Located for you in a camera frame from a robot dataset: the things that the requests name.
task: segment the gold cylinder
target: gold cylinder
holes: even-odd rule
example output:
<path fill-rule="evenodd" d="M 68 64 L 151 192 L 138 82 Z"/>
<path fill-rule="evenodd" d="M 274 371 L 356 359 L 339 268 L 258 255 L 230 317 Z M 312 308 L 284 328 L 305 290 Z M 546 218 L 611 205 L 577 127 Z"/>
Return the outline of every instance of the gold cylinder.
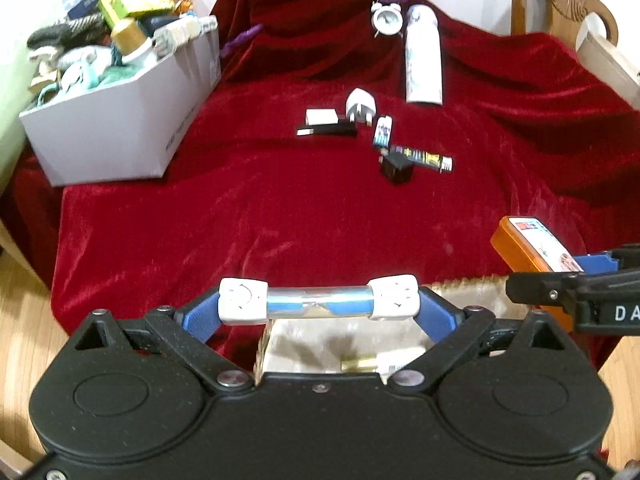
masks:
<path fill-rule="evenodd" d="M 375 372 L 377 369 L 378 362 L 375 357 L 340 359 L 340 371 L 343 374 L 364 374 Z"/>
<path fill-rule="evenodd" d="M 111 39 L 123 56 L 128 56 L 139 49 L 146 41 L 145 33 L 140 30 L 131 18 L 124 18 L 113 25 Z"/>

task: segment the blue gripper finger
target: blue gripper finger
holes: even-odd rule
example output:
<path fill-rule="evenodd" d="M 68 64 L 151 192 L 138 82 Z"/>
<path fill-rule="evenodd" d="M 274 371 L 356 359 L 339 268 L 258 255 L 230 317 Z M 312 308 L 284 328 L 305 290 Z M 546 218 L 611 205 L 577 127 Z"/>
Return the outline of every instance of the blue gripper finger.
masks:
<path fill-rule="evenodd" d="M 610 253 L 585 254 L 584 256 L 574 256 L 574 259 L 587 274 L 601 274 L 618 270 L 618 261 L 613 259 Z"/>
<path fill-rule="evenodd" d="M 206 343 L 222 325 L 218 316 L 219 292 L 201 296 L 194 300 L 195 305 L 187 305 L 182 318 L 182 328 L 201 343 Z"/>
<path fill-rule="evenodd" d="M 464 321 L 465 314 L 430 288 L 422 286 L 418 293 L 420 310 L 414 320 L 434 343 L 439 343 Z"/>

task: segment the white water bottle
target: white water bottle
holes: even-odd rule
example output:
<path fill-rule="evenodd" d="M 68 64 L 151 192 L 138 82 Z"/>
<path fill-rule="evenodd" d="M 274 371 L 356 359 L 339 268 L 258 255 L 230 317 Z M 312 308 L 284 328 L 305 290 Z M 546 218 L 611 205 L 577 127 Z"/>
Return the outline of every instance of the white water bottle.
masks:
<path fill-rule="evenodd" d="M 414 5 L 407 12 L 404 46 L 406 101 L 442 104 L 442 59 L 438 19 L 431 7 Z"/>
<path fill-rule="evenodd" d="M 154 50 L 158 57 L 174 54 L 181 46 L 202 33 L 202 25 L 195 16 L 184 16 L 154 32 Z"/>

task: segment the red velvet cloth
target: red velvet cloth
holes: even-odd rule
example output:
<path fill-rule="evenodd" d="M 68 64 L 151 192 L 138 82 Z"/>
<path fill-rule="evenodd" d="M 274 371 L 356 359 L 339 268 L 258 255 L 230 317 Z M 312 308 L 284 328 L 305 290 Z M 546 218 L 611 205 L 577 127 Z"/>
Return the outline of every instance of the red velvet cloth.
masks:
<path fill-rule="evenodd" d="M 224 276 L 505 274 L 489 240 L 507 214 L 540 218 L 575 254 L 640 238 L 639 117 L 574 53 L 435 9 L 445 104 L 408 105 L 402 39 L 374 38 L 372 1 L 218 0 L 221 43 L 264 30 L 223 66 L 164 178 L 65 189 L 52 309 L 66 330 L 98 307 L 183 304 Z M 416 168 L 395 187 L 371 129 L 294 136 L 306 108 L 342 110 L 356 86 L 394 118 L 394 143 L 452 156 L 453 173 Z M 214 346 L 249 367 L 260 332 L 222 328 Z"/>
<path fill-rule="evenodd" d="M 51 187 L 27 146 L 0 195 L 0 219 L 42 281 L 51 286 L 58 250 L 62 188 Z"/>

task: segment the green box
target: green box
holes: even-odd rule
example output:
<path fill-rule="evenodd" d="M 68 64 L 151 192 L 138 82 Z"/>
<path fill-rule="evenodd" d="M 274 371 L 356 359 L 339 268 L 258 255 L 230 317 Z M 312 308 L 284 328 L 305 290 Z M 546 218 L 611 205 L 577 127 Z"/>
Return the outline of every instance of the green box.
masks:
<path fill-rule="evenodd" d="M 123 18 L 167 14 L 174 10 L 173 0 L 99 0 L 98 8 L 111 28 Z"/>

